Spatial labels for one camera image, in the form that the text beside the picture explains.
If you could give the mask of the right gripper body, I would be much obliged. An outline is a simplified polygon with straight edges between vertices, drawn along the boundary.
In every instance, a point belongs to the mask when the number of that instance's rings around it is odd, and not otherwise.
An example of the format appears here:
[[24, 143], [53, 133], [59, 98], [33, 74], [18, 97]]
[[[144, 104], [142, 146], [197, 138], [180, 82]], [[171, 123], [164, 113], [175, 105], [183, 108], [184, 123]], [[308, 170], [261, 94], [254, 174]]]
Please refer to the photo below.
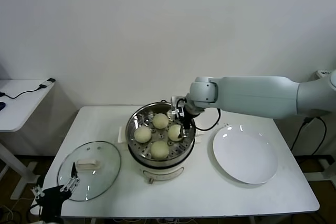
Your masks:
[[184, 105], [183, 106], [183, 122], [192, 122], [194, 118], [200, 115], [200, 109], [194, 106]]

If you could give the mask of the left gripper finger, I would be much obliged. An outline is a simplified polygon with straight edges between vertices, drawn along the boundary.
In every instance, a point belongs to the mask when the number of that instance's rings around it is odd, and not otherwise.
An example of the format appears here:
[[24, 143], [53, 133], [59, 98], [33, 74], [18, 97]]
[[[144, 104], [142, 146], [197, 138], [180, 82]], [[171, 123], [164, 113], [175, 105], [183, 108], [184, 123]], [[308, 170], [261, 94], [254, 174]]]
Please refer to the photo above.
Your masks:
[[77, 172], [77, 169], [76, 169], [76, 165], [75, 165], [75, 163], [73, 163], [72, 168], [71, 168], [70, 178], [61, 187], [60, 191], [61, 192], [63, 192], [63, 191], [74, 192], [79, 183], [80, 183], [80, 179], [78, 177], [78, 172]]
[[35, 186], [31, 189], [32, 193], [34, 194], [35, 198], [40, 198], [44, 196], [43, 193], [43, 184], [44, 184], [44, 177], [39, 176], [37, 178]]

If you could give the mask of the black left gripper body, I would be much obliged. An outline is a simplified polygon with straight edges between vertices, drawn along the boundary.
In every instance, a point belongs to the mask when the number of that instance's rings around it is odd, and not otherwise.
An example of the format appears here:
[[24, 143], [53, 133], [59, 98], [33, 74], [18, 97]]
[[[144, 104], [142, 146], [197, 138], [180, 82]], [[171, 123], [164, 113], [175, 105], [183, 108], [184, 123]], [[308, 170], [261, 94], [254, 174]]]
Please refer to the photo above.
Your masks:
[[37, 205], [41, 207], [41, 221], [62, 221], [61, 211], [63, 203], [72, 196], [72, 192], [61, 192], [62, 186], [44, 189], [44, 196], [35, 198]]

